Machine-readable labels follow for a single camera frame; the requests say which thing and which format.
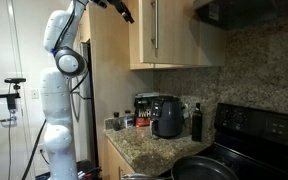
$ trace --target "granite countertop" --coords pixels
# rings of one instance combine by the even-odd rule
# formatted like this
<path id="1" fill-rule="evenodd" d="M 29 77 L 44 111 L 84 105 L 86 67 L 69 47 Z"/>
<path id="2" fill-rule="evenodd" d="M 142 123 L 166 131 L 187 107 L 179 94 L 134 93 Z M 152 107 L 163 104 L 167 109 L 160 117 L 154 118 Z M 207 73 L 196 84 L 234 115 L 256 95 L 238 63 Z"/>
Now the granite countertop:
<path id="1" fill-rule="evenodd" d="M 194 155 L 210 144 L 194 142 L 188 131 L 172 139 L 152 136 L 149 127 L 108 129 L 107 138 L 136 173 L 157 176 L 172 168 L 181 157 Z"/>

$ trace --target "stove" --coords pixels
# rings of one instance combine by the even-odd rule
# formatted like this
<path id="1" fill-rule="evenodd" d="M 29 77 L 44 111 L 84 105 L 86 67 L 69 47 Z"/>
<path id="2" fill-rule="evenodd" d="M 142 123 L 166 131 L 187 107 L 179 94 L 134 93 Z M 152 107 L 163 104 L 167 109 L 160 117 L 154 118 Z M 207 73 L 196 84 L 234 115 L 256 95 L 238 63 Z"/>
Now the stove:
<path id="1" fill-rule="evenodd" d="M 215 128 L 214 143 L 197 155 L 219 161 L 240 180 L 288 180 L 287 114 L 219 103 Z"/>

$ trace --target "black bottle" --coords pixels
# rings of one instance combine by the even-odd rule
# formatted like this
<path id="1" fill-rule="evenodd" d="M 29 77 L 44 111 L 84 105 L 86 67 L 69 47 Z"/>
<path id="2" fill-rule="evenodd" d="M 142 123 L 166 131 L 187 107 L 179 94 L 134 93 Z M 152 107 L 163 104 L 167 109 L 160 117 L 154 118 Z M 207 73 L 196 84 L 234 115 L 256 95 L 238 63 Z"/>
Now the black bottle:
<path id="1" fill-rule="evenodd" d="M 203 114 L 200 110 L 200 103 L 196 103 L 196 109 L 192 115 L 192 140 L 202 141 L 202 119 Z"/>
<path id="2" fill-rule="evenodd" d="M 120 124 L 119 119 L 118 119 L 118 117 L 120 116 L 120 113 L 119 112 L 114 112 L 113 115 L 114 115 L 113 129 L 115 131 L 118 131 L 118 130 L 121 129 L 121 124 Z"/>

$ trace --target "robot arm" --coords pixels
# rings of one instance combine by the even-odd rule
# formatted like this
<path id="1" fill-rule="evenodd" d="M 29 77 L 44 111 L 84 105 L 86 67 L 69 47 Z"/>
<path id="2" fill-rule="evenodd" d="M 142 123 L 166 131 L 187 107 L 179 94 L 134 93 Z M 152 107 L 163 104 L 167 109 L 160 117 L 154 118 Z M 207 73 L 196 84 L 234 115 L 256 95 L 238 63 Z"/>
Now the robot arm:
<path id="1" fill-rule="evenodd" d="M 103 8 L 107 7 L 105 1 L 90 1 Z M 107 1 L 115 6 L 126 22 L 134 22 L 130 11 L 121 0 Z M 69 77 L 76 77 L 87 71 L 87 62 L 73 51 L 79 21 L 87 3 L 88 0 L 73 0 L 66 11 L 53 12 L 45 30 L 45 49 L 53 54 L 58 70 Z"/>
<path id="2" fill-rule="evenodd" d="M 90 0 L 106 8 L 101 0 Z M 127 22 L 134 22 L 121 0 L 108 0 Z M 79 21 L 88 0 L 72 0 L 66 11 L 52 13 L 47 23 L 44 47 L 52 53 L 57 69 L 41 76 L 41 100 L 47 129 L 44 144 L 50 162 L 50 180 L 77 180 L 73 118 L 67 79 L 87 72 L 87 62 L 73 51 Z"/>

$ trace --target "black cable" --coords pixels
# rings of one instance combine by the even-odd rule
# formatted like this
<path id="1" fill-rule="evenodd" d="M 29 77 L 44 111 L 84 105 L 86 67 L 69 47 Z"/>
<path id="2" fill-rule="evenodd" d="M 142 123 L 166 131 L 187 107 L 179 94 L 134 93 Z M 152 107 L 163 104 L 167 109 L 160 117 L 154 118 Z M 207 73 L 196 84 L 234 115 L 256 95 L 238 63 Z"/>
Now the black cable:
<path id="1" fill-rule="evenodd" d="M 45 119 L 45 121 L 44 121 L 44 123 L 43 123 L 40 131 L 38 132 L 37 137 L 36 137 L 35 144 L 34 144 L 34 147 L 33 147 L 33 150 L 32 150 L 32 154 L 31 154 L 30 160 L 28 161 L 28 164 L 27 164 L 27 167 L 26 167 L 25 172 L 24 172 L 24 174 L 23 174 L 22 180 L 25 180 L 25 178 L 26 178 L 26 176 L 27 176 L 27 173 L 28 173 L 28 171 L 30 170 L 31 164 L 32 164 L 32 162 L 33 162 L 33 157 L 34 157 L 34 154 L 35 154 L 35 151 L 36 151 L 38 142 L 39 142 L 39 140 L 40 140 L 40 137 L 41 137 L 41 135 L 42 135 L 42 131 L 43 131 L 43 128 L 44 128 L 44 126 L 45 126 L 45 123 L 46 123 L 46 119 Z"/>
<path id="2" fill-rule="evenodd" d="M 72 80 L 70 81 L 70 84 L 69 84 L 69 88 L 70 89 L 72 89 Z M 79 119 L 80 119 L 80 110 L 77 112 L 76 111 L 76 107 L 75 107 L 75 101 L 74 101 L 74 98 L 73 98 L 73 93 L 70 93 L 70 98 L 71 98 L 71 102 L 72 102 L 72 110 L 73 110 L 73 115 L 74 115 L 74 117 L 75 117 L 75 120 L 76 120 L 76 122 L 79 122 Z M 80 106 L 81 106 L 81 101 L 79 100 L 78 102 L 78 105 L 79 105 L 79 108 L 80 108 Z"/>
<path id="3" fill-rule="evenodd" d="M 84 9 L 85 9 L 86 4 L 82 3 L 82 1 L 80 1 L 80 0 L 76 0 L 76 1 L 79 2 L 79 3 L 81 3 L 81 4 L 83 4 Z"/>
<path id="4" fill-rule="evenodd" d="M 46 159 L 45 159 L 45 156 L 44 156 L 44 154 L 43 154 L 43 152 L 41 152 L 41 155 L 42 155 L 42 157 L 43 157 L 43 159 L 44 159 L 44 161 L 46 162 L 46 164 L 50 164 Z"/>
<path id="5" fill-rule="evenodd" d="M 70 91 L 70 93 L 73 93 L 73 91 L 74 91 L 75 89 L 77 89 L 77 88 L 83 83 L 83 81 L 85 80 L 85 78 L 87 77 L 87 75 L 88 75 L 88 71 L 85 73 L 85 76 L 83 76 L 83 78 L 81 79 L 81 81 L 78 82 L 78 83 L 76 84 L 76 86 Z"/>
<path id="6" fill-rule="evenodd" d="M 75 17 L 75 6 L 76 6 L 76 0 L 73 0 L 73 10 L 72 10 L 72 13 L 71 13 L 71 16 L 70 18 L 68 19 L 67 23 L 65 24 L 64 28 L 63 28 L 63 31 L 61 32 L 61 34 L 59 35 L 56 43 L 55 43 L 55 46 L 54 46 L 54 50 L 57 51 L 58 48 L 59 48 L 59 45 L 62 43 L 63 39 L 64 39 L 64 34 L 67 32 L 68 28 L 71 26 L 73 20 L 74 20 L 74 17 Z"/>
<path id="7" fill-rule="evenodd" d="M 8 86 L 8 94 L 11 93 L 11 84 Z M 9 148 L 9 165 L 8 165 L 8 180 L 11 178 L 11 167 L 12 167 L 12 143 L 11 143 L 11 118 L 12 114 L 10 112 L 10 121 L 8 124 L 8 148 Z"/>
<path id="8" fill-rule="evenodd" d="M 90 173 L 93 173 L 93 172 L 101 172 L 101 171 L 102 171 L 101 167 L 96 167 L 94 169 L 91 169 L 91 170 L 87 171 L 85 174 L 90 174 Z"/>
<path id="9" fill-rule="evenodd" d="M 89 99 L 92 99 L 92 98 L 90 98 L 90 97 L 83 97 L 80 93 L 78 93 L 78 92 L 76 92 L 76 93 L 74 93 L 73 92 L 73 94 L 77 94 L 80 98 L 82 98 L 83 100 L 89 100 Z"/>

